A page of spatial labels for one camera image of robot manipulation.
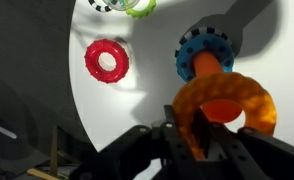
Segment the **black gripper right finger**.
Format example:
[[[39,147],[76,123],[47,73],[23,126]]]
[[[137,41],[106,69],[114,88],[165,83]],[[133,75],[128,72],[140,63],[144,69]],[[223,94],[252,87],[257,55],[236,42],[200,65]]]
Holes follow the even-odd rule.
[[[209,170],[210,180],[253,180],[253,161],[244,145],[225,125],[210,122],[201,110],[194,115],[194,133]]]

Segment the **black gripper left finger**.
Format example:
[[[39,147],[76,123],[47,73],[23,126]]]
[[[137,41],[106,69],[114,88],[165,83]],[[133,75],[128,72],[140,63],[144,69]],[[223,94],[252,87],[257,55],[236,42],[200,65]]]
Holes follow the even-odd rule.
[[[170,175],[174,180],[200,180],[201,174],[186,141],[180,136],[171,105],[164,106],[165,122],[162,134],[168,145]]]

